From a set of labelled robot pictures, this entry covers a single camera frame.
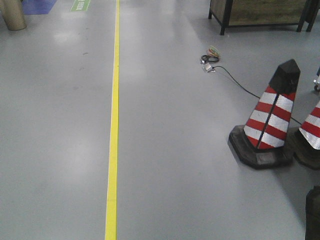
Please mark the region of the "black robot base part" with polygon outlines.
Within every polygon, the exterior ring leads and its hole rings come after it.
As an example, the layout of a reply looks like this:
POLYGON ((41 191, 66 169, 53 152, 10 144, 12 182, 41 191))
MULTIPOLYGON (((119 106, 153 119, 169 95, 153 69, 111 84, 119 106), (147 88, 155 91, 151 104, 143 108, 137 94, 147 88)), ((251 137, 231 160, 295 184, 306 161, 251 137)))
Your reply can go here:
POLYGON ((314 186, 306 195, 306 240, 320 239, 320 187, 314 186))

